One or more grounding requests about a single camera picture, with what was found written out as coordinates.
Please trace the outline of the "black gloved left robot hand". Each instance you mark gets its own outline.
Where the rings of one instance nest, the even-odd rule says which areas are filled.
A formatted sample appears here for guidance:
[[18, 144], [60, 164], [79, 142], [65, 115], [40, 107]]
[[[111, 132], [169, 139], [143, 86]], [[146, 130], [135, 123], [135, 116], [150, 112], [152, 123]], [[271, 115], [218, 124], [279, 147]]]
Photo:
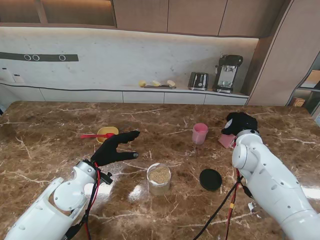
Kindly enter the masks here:
[[124, 132], [106, 139], [103, 144], [96, 150], [90, 161], [99, 167], [106, 166], [115, 162], [133, 160], [138, 158], [137, 152], [118, 152], [119, 144], [127, 144], [132, 142], [140, 135], [140, 131], [133, 130]]

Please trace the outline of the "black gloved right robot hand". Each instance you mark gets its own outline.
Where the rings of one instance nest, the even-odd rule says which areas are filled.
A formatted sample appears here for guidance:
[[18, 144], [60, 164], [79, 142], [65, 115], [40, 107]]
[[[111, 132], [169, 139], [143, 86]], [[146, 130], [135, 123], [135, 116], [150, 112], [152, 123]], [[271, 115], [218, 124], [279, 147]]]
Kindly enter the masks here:
[[221, 130], [221, 133], [236, 136], [244, 130], [257, 131], [257, 120], [245, 112], [231, 112], [226, 117], [226, 125]]

